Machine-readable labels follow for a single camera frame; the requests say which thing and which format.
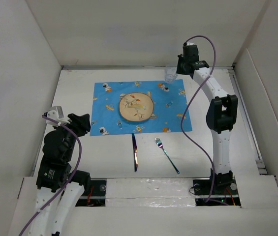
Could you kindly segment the clear plastic cup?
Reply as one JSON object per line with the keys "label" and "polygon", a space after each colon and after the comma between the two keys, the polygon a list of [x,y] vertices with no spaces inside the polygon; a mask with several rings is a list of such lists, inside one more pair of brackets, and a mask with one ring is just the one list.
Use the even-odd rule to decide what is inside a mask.
{"label": "clear plastic cup", "polygon": [[178,77],[177,67],[175,65],[170,64],[170,65],[165,66],[164,81],[166,83],[173,83],[177,77]]}

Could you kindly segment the blue space-print cloth placemat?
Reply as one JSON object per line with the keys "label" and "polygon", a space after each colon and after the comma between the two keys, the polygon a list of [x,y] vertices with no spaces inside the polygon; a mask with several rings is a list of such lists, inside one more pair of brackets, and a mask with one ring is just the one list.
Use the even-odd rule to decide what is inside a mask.
{"label": "blue space-print cloth placemat", "polygon": [[95,83],[91,135],[192,131],[182,79]]}

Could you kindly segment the beige ceramic plate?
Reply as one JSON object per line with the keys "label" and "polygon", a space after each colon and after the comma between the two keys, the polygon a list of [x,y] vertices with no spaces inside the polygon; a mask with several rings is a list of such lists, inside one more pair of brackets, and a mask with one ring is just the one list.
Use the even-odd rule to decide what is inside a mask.
{"label": "beige ceramic plate", "polygon": [[119,113],[130,122],[149,120],[154,111],[154,102],[150,96],[140,92],[121,94]]}

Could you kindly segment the iridescent table knife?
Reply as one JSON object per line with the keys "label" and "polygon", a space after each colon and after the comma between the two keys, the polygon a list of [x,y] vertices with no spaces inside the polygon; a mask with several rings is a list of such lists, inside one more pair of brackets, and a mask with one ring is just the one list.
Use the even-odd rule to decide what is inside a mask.
{"label": "iridescent table knife", "polygon": [[132,146],[133,146],[134,171],[137,172],[138,170],[137,143],[136,143],[136,138],[134,133],[132,133],[131,136],[132,136]]}

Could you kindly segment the iridescent fork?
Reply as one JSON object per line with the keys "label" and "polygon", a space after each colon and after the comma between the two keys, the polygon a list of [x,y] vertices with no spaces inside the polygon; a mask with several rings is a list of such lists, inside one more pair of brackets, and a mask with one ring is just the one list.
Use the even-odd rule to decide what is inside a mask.
{"label": "iridescent fork", "polygon": [[175,166],[174,162],[171,160],[169,154],[167,153],[167,151],[164,148],[164,145],[161,141],[161,139],[159,137],[155,138],[155,142],[157,144],[157,146],[162,149],[162,151],[164,152],[164,154],[166,155],[166,157],[168,158],[169,162],[171,163],[171,165],[173,166],[173,168],[175,169],[177,174],[180,174],[180,171],[178,170],[178,168]]}

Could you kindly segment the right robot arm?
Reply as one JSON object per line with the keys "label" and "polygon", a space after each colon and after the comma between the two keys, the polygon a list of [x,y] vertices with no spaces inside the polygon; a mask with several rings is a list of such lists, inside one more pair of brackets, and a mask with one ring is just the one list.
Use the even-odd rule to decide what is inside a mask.
{"label": "right robot arm", "polygon": [[203,90],[210,102],[206,124],[213,138],[213,167],[209,188],[219,194],[231,184],[230,136],[236,123],[238,98],[227,93],[211,75],[206,61],[199,59],[194,43],[184,43],[183,53],[178,55],[177,74],[189,75]]}

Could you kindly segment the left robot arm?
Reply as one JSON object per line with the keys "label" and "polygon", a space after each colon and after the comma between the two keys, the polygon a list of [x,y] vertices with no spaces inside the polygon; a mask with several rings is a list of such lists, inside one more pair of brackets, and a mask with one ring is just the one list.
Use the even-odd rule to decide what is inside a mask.
{"label": "left robot arm", "polygon": [[64,120],[52,110],[42,118],[54,130],[44,137],[35,213],[24,228],[30,236],[61,236],[79,198],[91,190],[90,174],[70,165],[75,146],[79,147],[77,162],[81,161],[79,138],[91,130],[90,116],[69,114]]}

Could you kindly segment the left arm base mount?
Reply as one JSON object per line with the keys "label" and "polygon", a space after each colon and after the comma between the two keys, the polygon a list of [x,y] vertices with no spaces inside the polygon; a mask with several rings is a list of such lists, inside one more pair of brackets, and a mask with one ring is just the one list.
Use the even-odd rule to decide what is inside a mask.
{"label": "left arm base mount", "polygon": [[107,179],[92,178],[90,186],[76,203],[76,207],[103,207],[106,201]]}

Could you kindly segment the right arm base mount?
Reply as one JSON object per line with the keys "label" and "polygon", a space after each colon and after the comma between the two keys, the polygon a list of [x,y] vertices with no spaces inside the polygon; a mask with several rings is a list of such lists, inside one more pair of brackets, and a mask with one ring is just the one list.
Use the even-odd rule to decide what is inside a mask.
{"label": "right arm base mount", "polygon": [[194,196],[197,207],[202,206],[241,206],[235,179],[224,187],[213,189],[210,199],[206,202],[211,190],[211,181],[206,178],[194,179],[189,193]]}

